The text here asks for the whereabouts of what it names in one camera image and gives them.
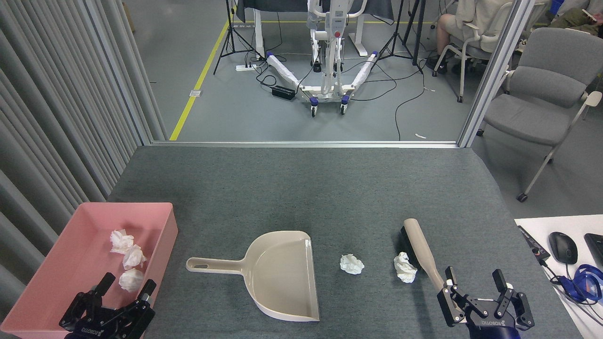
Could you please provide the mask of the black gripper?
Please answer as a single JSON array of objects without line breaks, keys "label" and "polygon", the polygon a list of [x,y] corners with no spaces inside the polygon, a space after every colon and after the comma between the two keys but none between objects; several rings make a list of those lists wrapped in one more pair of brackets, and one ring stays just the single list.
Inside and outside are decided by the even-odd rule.
[{"label": "black gripper", "polygon": [[67,339],[115,339],[115,337],[142,337],[155,311],[151,308],[151,296],[156,288],[153,279],[148,279],[137,299],[116,311],[110,321],[84,321],[84,316],[94,320],[95,311],[103,305],[103,296],[114,283],[115,276],[107,272],[100,283],[88,292],[79,292],[59,321],[67,330]]},{"label": "black gripper", "polygon": [[[477,300],[463,294],[456,283],[456,277],[452,266],[445,270],[446,281],[443,288],[437,294],[440,308],[447,326],[454,327],[461,322],[466,322],[466,315],[470,311],[479,311]],[[504,279],[502,270],[495,269],[492,272],[497,291],[500,292],[496,300],[497,307],[494,316],[480,317],[477,313],[471,313],[467,317],[467,328],[471,339],[520,339],[519,330],[529,330],[536,322],[530,311],[527,296],[523,292],[515,291],[510,283]],[[506,313],[508,305],[512,304],[515,318]]]}]

